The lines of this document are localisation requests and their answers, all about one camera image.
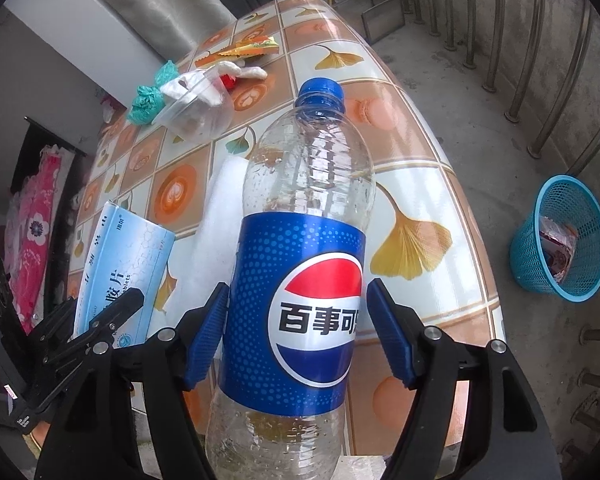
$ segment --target pepsi bottle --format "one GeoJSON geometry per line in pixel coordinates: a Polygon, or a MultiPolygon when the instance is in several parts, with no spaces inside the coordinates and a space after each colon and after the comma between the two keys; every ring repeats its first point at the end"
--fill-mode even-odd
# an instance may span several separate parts
{"type": "Polygon", "coordinates": [[[219,480],[329,480],[375,195],[338,83],[314,78],[257,143],[206,454],[219,480]]]}

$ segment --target orange snack wrapper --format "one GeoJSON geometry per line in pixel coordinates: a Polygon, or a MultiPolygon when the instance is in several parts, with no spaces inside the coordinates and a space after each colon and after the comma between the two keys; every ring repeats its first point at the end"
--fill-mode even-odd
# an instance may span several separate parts
{"type": "Polygon", "coordinates": [[[237,41],[228,47],[209,54],[195,62],[197,68],[209,67],[218,61],[235,61],[261,54],[277,54],[280,46],[270,36],[257,36],[250,40],[237,41]]]}

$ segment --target blue bottle cap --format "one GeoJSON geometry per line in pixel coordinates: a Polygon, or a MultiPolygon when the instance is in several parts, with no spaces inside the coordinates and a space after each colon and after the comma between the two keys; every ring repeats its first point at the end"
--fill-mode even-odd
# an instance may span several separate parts
{"type": "Polygon", "coordinates": [[[302,84],[296,99],[296,106],[303,105],[331,108],[343,114],[345,107],[342,86],[326,77],[308,79],[302,84]]]}

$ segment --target bottle label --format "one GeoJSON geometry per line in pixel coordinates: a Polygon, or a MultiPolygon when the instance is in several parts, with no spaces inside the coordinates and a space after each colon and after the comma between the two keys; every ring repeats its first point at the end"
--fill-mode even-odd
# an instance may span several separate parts
{"type": "Polygon", "coordinates": [[[219,385],[272,415],[326,413],[344,401],[362,294],[365,235],[287,212],[242,221],[219,385]]]}

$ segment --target white flower print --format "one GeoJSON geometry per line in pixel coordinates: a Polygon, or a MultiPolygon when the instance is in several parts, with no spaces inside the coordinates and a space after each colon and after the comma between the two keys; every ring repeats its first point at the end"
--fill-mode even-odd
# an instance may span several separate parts
{"type": "Polygon", "coordinates": [[[40,213],[33,215],[27,225],[27,238],[38,245],[43,245],[48,234],[49,222],[45,222],[40,213]]]}

